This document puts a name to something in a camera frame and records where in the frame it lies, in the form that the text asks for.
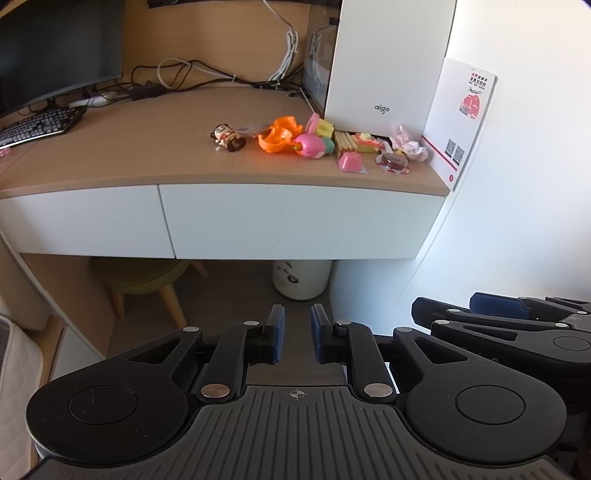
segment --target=aigo logo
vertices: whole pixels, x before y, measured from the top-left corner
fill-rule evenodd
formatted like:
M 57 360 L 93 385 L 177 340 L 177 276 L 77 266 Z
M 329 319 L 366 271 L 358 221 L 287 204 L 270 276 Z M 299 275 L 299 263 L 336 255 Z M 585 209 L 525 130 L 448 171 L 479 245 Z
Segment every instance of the aigo logo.
M 382 106 L 382 105 L 376 105 L 374 107 L 374 109 L 376 109 L 378 112 L 382 112 L 382 115 L 384 115 L 386 112 L 390 111 L 390 108 L 388 108 L 387 106 Z

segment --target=keyboard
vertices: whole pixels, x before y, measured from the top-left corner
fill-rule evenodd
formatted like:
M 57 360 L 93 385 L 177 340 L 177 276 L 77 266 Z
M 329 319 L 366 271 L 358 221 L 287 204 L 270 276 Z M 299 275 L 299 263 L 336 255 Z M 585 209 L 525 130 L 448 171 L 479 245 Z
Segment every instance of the keyboard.
M 86 112 L 85 106 L 50 108 L 0 129 L 0 150 L 66 133 Z

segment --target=doll figurine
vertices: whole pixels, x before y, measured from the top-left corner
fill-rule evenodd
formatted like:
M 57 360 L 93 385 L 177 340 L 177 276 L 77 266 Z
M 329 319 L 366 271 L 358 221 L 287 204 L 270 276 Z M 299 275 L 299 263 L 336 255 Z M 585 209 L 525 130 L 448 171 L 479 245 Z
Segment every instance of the doll figurine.
M 241 134 L 236 133 L 228 124 L 218 125 L 211 133 L 211 137 L 218 144 L 216 150 L 220 150 L 224 147 L 228 149 L 229 152 L 237 152 L 246 145 L 246 138 Z

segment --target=orange toy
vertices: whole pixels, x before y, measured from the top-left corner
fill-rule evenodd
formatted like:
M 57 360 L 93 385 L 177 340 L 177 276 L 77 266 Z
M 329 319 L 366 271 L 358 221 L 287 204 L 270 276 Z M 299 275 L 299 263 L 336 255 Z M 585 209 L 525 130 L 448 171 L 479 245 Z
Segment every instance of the orange toy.
M 282 116 L 273 122 L 269 130 L 258 136 L 259 145 L 267 153 L 279 153 L 297 144 L 293 141 L 304 129 L 293 116 Z

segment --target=red stripe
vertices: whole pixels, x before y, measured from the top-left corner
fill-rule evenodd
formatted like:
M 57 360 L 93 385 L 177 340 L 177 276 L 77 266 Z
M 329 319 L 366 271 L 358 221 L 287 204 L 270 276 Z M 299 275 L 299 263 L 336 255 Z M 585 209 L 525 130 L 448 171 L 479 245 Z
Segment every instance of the red stripe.
M 427 140 L 427 139 L 425 138 L 425 135 L 423 135 L 423 136 L 422 136 L 422 139 L 423 139 L 425 142 L 427 142 L 429 145 L 431 145 L 431 148 L 432 148 L 433 150 L 435 150 L 437 153 L 439 153 L 439 156 L 440 156 L 440 157 L 441 157 L 443 160 L 445 160 L 447 163 L 449 163 L 449 166 L 450 166 L 451 168 L 453 168 L 453 170 L 454 170 L 454 171 L 457 171 L 457 167 L 456 167 L 456 166 L 455 166 L 455 165 L 454 165 L 452 162 L 450 162 L 450 161 L 447 159 L 447 157 L 446 157 L 446 156 L 445 156 L 443 153 L 441 153 L 441 152 L 440 152 L 440 151 L 437 149 L 437 147 L 436 147 L 435 145 L 433 145 L 433 144 L 432 144 L 432 143 L 431 143 L 429 140 Z

